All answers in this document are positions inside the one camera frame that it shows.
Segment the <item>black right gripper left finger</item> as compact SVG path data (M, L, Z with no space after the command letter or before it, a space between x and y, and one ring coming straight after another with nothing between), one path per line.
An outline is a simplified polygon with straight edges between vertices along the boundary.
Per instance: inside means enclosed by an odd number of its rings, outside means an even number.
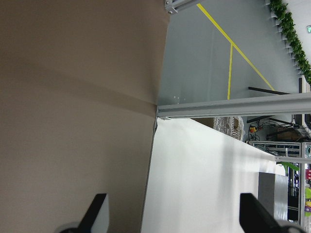
M109 228L109 198L107 194L96 194L77 232L106 233Z

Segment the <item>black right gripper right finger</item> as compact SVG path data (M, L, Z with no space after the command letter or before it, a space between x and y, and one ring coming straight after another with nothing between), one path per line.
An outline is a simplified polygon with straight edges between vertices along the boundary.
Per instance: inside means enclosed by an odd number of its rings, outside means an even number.
M281 233L281 226L251 193L240 194L239 223L245 233Z

